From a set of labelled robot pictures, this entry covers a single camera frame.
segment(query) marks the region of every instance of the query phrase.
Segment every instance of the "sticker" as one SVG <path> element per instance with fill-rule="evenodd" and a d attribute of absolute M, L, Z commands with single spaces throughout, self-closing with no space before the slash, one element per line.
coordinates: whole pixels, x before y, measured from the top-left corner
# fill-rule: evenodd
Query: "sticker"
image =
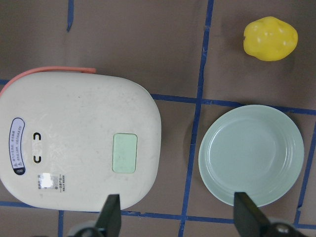
<path fill-rule="evenodd" d="M 40 190 L 53 190 L 60 193 L 66 191 L 65 176 L 42 173 L 38 175 L 38 188 Z"/>
<path fill-rule="evenodd" d="M 9 135 L 9 152 L 11 165 L 14 173 L 22 175 L 25 173 L 25 166 L 22 158 L 22 135 L 25 123 L 21 118 L 15 118 L 12 121 Z"/>

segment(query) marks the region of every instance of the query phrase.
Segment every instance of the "black symbol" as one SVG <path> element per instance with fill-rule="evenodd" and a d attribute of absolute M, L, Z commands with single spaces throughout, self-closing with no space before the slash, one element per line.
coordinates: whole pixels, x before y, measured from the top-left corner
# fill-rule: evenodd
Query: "black symbol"
<path fill-rule="evenodd" d="M 39 137 L 39 140 L 41 140 L 41 135 L 40 135 L 40 133 L 38 133 L 38 132 L 36 132 L 36 133 L 33 134 L 33 140 L 36 140 L 36 136 L 38 136 L 38 137 Z"/>
<path fill-rule="evenodd" d="M 36 159 L 36 156 L 33 156 L 33 160 L 36 164 L 41 162 L 41 157 L 39 157 L 39 159 Z"/>

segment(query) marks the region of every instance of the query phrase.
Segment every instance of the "brown tile floor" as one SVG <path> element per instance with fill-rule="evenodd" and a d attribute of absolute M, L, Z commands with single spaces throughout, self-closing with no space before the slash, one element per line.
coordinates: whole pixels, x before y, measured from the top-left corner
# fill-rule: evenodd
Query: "brown tile floor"
<path fill-rule="evenodd" d="M 197 120 L 195 102 L 200 101 L 195 98 L 203 34 L 208 29 L 204 27 L 208 4 L 212 10 L 212 0 L 76 0 L 74 23 L 67 33 L 66 0 L 0 0 L 0 8 L 4 9 L 0 14 L 0 89 L 3 80 L 27 69 L 61 65 L 96 67 L 99 74 L 130 79 L 153 94 L 162 121 L 158 175 L 149 193 L 123 212 L 120 236 L 126 237 L 174 237 L 178 233 L 185 237 L 237 237 L 232 207 L 217 200 L 201 180 L 201 140 L 218 117 L 236 106 L 231 102 L 298 108 L 282 109 L 303 136 L 302 172 L 288 193 L 261 209 L 315 236 L 313 149 L 310 154 L 311 143 L 316 142 L 315 135 L 312 140 L 316 48 L 315 31 L 311 29 L 316 20 L 315 3 L 215 0 L 209 43 L 203 45 L 204 50 L 208 46 L 204 75 L 200 75 L 204 76 L 203 96 L 198 94 L 198 99 L 202 96 L 203 103 L 211 105 L 203 104 L 199 110 L 197 104 Z M 268 15 L 290 23 L 299 34 L 294 52 L 277 62 L 259 61 L 246 55 L 242 47 L 244 27 Z M 186 186 L 188 164 L 193 173 Z M 305 190 L 306 167 L 311 168 L 309 179 L 303 205 L 297 211 L 302 187 Z M 188 201 L 187 210 L 183 200 Z M 17 202 L 22 207 L 10 206 Z M 0 236 L 62 237 L 71 227 L 98 217 L 95 213 L 70 211 L 59 215 L 56 210 L 23 206 L 0 183 Z M 183 207 L 188 215 L 185 225 Z M 18 229 L 13 226 L 16 221 Z"/>

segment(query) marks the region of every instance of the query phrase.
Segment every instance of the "light green plate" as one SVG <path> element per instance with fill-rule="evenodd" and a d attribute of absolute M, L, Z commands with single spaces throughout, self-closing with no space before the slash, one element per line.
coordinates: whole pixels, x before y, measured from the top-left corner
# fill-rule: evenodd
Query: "light green plate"
<path fill-rule="evenodd" d="M 293 186 L 303 160 L 303 139 L 295 123 L 277 109 L 248 105 L 211 125 L 198 166 L 204 184 L 219 200 L 233 205 L 234 192 L 247 192 L 263 206 Z"/>

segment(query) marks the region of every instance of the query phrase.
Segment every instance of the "blue and white label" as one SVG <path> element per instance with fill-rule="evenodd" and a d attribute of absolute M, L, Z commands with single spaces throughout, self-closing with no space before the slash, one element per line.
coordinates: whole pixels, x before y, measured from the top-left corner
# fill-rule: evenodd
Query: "blue and white label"
<path fill-rule="evenodd" d="M 9 152 L 13 171 L 17 175 L 25 173 L 25 166 L 22 157 L 22 136 L 25 123 L 21 118 L 12 121 L 9 137 Z"/>

